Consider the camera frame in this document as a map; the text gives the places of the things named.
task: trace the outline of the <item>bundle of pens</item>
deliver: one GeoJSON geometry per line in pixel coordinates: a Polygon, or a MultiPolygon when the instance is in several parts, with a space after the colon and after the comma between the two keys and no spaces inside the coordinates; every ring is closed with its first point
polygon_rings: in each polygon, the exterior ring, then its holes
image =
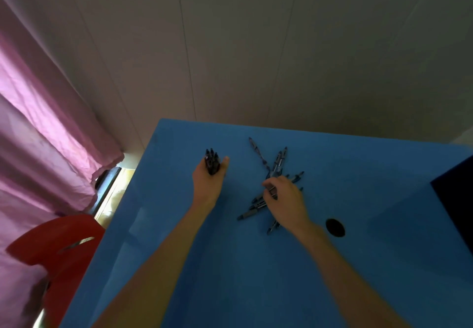
{"type": "MultiPolygon", "coordinates": [[[[278,156],[276,157],[276,160],[274,161],[274,164],[273,164],[273,167],[272,167],[272,170],[270,169],[269,165],[268,165],[268,162],[263,158],[260,150],[258,149],[258,146],[256,145],[256,143],[253,141],[252,138],[249,138],[250,140],[250,144],[252,145],[254,151],[258,154],[258,156],[261,158],[261,160],[263,161],[263,165],[266,167],[266,169],[268,170],[268,175],[266,175],[266,178],[269,178],[269,177],[278,177],[280,175],[282,175],[282,166],[284,164],[284,160],[286,158],[286,154],[287,154],[287,146],[284,148],[283,151],[279,151],[278,152],[278,156]]],[[[291,177],[289,180],[292,182],[292,183],[296,183],[298,182],[302,175],[304,174],[304,171],[300,172],[299,174],[291,177]]],[[[274,199],[278,199],[278,192],[277,192],[277,189],[273,186],[272,188],[268,188],[268,191],[269,193],[271,194],[271,196],[274,198],[274,199]]],[[[263,208],[267,207],[267,203],[264,201],[263,199],[263,194],[255,197],[252,201],[251,201],[252,205],[250,206],[250,208],[248,209],[248,211],[246,211],[245,213],[239,215],[236,219],[237,220],[244,220],[245,218],[248,218],[248,217],[251,217],[255,214],[257,214],[260,210],[262,210],[263,208]]],[[[279,228],[280,227],[280,224],[279,222],[277,222],[276,220],[274,220],[273,224],[271,225],[271,227],[269,227],[268,231],[266,232],[268,235],[275,229],[279,228]]]]}
{"type": "Polygon", "coordinates": [[[210,175],[215,175],[220,169],[219,155],[212,148],[205,150],[205,167],[210,175]]]}

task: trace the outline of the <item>person's left arm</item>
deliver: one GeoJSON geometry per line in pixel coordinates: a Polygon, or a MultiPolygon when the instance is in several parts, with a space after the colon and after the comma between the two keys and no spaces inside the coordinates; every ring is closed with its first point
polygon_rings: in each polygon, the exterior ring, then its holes
{"type": "Polygon", "coordinates": [[[228,163],[229,158],[224,158],[219,171],[211,176],[202,159],[192,175],[194,198],[191,208],[92,328],[160,326],[192,242],[220,195],[228,163]]]}

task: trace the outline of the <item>forearm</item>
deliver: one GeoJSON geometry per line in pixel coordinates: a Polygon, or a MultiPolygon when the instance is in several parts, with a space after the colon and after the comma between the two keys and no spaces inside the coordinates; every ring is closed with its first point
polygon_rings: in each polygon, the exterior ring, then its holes
{"type": "Polygon", "coordinates": [[[158,327],[192,242],[209,212],[206,207],[191,207],[105,309],[93,328],[158,327]]]}
{"type": "Polygon", "coordinates": [[[320,226],[307,224],[294,235],[316,262],[340,313],[351,328],[408,327],[343,259],[320,226]]]}

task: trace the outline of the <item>curtain fold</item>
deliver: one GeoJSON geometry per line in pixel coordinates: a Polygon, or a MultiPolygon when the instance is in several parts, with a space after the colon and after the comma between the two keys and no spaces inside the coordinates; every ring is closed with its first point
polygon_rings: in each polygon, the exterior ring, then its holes
{"type": "Polygon", "coordinates": [[[30,291],[44,275],[5,248],[56,213],[90,208],[96,178],[121,160],[114,138],[0,0],[0,327],[29,324],[30,291]]]}

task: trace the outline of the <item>hand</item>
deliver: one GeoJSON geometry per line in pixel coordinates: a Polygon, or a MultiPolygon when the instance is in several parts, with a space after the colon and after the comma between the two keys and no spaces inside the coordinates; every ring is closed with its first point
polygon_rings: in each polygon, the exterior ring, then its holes
{"type": "Polygon", "coordinates": [[[263,198],[268,204],[274,218],[292,234],[310,224],[310,218],[304,205],[302,192],[286,177],[271,177],[263,182],[265,187],[275,186],[278,190],[278,199],[275,200],[268,189],[263,192],[263,198]]]}
{"type": "Polygon", "coordinates": [[[220,169],[215,175],[210,175],[205,167],[205,160],[202,159],[192,174],[194,181],[193,207],[199,207],[210,212],[215,206],[222,190],[223,178],[227,172],[230,158],[226,156],[220,163],[220,169]]]}

